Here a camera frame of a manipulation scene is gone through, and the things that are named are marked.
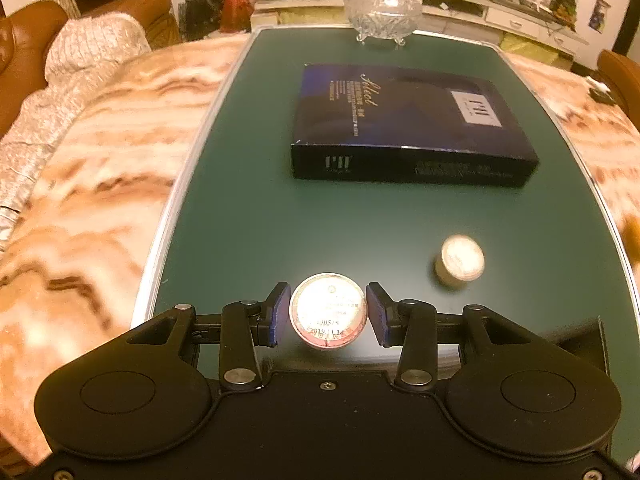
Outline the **foil-lid cup with red rim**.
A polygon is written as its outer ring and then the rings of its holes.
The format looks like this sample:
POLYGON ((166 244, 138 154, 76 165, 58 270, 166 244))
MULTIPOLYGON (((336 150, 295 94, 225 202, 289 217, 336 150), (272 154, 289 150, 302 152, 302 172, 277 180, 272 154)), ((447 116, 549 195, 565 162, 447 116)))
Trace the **foil-lid cup with red rim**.
POLYGON ((344 348, 366 326, 366 295, 347 276, 314 274, 297 285, 288 317, 296 335, 308 346, 320 350, 344 348))

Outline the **dark blue box lid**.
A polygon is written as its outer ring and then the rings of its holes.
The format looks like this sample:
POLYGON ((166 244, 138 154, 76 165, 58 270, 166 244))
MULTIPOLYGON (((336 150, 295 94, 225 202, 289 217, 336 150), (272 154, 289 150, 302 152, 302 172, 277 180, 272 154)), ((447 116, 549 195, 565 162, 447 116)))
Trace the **dark blue box lid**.
POLYGON ((407 67, 305 67, 296 178, 520 188, 539 158, 496 86, 407 67))

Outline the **green desk mat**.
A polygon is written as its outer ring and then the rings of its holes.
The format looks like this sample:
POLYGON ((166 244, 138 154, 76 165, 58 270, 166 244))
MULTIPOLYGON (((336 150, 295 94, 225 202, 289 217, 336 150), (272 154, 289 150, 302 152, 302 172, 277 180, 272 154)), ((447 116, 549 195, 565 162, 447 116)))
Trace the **green desk mat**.
POLYGON ((245 39, 160 218, 135 323, 186 302, 216 312, 280 281, 336 272, 445 312, 484 304, 536 333, 600 318, 623 411, 613 453, 639 448, 638 294, 612 214, 567 131, 496 49, 438 35, 360 44, 341 27, 245 39), (320 63, 438 70, 491 81, 539 158, 521 188, 299 180, 290 145, 303 70, 320 63), (434 260, 472 237, 485 271, 444 286, 434 260))

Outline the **black remote control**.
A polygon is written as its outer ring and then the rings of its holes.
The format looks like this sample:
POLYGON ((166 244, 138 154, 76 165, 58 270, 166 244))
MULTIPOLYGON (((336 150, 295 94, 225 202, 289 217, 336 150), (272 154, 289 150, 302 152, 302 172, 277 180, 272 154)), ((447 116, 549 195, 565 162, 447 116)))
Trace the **black remote control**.
POLYGON ((608 92, 603 92, 600 89, 590 88, 589 95, 591 96, 591 99, 593 99, 594 102, 608 105, 608 106, 616 105, 616 101, 612 98, 612 96, 608 92))

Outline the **red plastic bag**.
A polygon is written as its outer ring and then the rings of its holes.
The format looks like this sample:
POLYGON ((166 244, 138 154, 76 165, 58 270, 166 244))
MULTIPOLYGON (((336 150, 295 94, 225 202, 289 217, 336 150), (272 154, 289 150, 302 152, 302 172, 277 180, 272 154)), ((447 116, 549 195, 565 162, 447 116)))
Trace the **red plastic bag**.
POLYGON ((224 0, 219 30, 224 34, 247 32, 253 12, 254 6, 250 0, 224 0))

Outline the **crystal glass lidded bowl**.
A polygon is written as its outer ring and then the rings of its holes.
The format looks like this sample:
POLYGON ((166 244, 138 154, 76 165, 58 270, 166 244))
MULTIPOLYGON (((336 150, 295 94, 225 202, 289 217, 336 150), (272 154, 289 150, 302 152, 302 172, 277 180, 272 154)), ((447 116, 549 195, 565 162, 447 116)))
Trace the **crystal glass lidded bowl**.
POLYGON ((347 21, 356 30, 360 44, 376 39, 403 47, 422 15, 419 0, 344 0, 344 5, 347 21))

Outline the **white TV cabinet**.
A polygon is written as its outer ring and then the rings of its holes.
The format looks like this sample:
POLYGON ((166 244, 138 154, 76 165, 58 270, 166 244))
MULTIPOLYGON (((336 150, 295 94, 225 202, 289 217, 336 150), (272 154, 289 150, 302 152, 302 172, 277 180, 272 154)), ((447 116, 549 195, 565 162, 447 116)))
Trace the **white TV cabinet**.
MULTIPOLYGON (((588 41, 569 27, 535 18, 491 0, 416 0, 422 4, 421 32, 502 44, 536 44, 574 58, 588 41)), ((344 23, 344 0, 256 0, 250 24, 344 23)))

